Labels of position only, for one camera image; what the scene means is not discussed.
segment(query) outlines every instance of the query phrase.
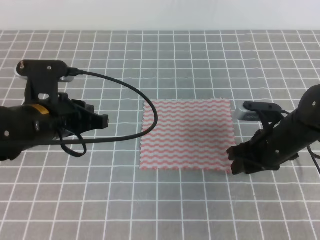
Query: pink patterned cloth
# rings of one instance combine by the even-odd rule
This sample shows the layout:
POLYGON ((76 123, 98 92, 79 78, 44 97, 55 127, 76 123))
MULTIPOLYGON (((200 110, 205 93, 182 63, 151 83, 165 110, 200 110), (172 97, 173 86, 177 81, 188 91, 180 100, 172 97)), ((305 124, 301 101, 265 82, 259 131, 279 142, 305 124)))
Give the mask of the pink patterned cloth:
MULTIPOLYGON (((159 121, 141 139, 140 169, 206 169, 230 172, 226 150, 235 145, 230 101, 154 100, 159 121)), ((144 103, 142 129, 154 121, 144 103)))

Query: gray grid surface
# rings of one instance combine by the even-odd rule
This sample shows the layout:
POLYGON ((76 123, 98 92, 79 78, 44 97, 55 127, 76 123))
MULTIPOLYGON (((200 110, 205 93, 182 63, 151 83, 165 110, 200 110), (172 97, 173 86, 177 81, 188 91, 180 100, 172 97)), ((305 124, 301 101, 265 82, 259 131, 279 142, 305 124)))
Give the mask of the gray grid surface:
MULTIPOLYGON (((59 59, 151 99, 226 98, 295 109, 320 83, 320 31, 0 31, 0 104, 23 103, 21 59, 59 59)), ((109 114, 86 137, 140 131, 143 101, 91 77, 61 92, 109 114)), ((234 120, 237 143, 258 123, 234 120)), ((312 146, 315 152, 320 145, 312 146)), ((95 144, 82 158, 35 147, 0 167, 1 240, 320 239, 320 177, 307 151, 279 171, 227 175, 139 170, 140 141, 95 144)))

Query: white wall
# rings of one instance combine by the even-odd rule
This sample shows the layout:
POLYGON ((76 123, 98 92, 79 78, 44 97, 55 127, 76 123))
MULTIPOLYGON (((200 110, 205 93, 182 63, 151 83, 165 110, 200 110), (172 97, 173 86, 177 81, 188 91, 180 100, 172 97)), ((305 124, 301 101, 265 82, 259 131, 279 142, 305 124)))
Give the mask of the white wall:
POLYGON ((0 0, 2 30, 320 29, 319 0, 0 0))

